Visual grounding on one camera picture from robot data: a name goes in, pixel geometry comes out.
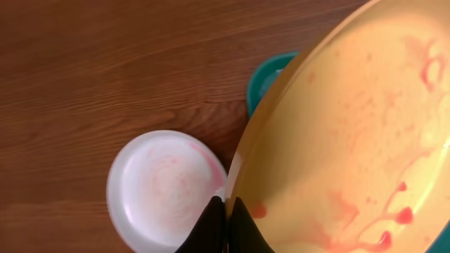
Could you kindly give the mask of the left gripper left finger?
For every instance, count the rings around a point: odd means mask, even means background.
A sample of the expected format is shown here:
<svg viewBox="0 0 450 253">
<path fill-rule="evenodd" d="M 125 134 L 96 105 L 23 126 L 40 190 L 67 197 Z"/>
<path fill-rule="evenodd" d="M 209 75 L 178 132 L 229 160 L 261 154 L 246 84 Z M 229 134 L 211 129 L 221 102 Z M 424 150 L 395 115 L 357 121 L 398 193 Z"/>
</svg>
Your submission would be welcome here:
<svg viewBox="0 0 450 253">
<path fill-rule="evenodd" d="M 220 197 L 212 197 L 176 253 L 222 253 L 225 220 L 225 204 Z"/>
</svg>

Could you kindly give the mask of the yellow-green plate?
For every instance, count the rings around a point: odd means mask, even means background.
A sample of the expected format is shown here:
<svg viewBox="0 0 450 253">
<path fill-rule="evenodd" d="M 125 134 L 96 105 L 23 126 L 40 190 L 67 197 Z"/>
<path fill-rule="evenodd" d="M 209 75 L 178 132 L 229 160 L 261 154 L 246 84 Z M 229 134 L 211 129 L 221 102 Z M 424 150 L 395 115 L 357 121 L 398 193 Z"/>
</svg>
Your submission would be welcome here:
<svg viewBox="0 0 450 253">
<path fill-rule="evenodd" d="M 375 0 L 285 67 L 229 170 L 275 252 L 425 252 L 449 221 L 449 0 Z"/>
</svg>

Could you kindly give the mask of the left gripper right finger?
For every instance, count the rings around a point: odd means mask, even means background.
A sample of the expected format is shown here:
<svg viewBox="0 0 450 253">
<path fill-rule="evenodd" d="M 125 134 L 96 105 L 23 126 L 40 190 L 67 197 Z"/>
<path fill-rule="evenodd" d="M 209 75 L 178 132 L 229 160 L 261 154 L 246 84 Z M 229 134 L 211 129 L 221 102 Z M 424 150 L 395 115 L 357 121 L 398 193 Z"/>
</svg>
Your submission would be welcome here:
<svg viewBox="0 0 450 253">
<path fill-rule="evenodd" d="M 239 197 L 229 218 L 228 246 L 229 253 L 274 253 Z"/>
</svg>

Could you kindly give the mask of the light blue round plate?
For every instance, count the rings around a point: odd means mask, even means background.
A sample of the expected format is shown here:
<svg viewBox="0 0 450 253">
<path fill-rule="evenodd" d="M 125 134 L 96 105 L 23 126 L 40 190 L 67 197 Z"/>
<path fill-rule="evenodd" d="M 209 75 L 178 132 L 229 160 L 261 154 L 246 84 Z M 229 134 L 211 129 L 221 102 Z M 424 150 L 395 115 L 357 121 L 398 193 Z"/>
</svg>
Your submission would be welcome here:
<svg viewBox="0 0 450 253">
<path fill-rule="evenodd" d="M 115 157 L 106 202 L 133 252 L 175 252 L 214 196 L 226 199 L 227 173 L 201 141 L 179 131 L 137 136 Z"/>
</svg>

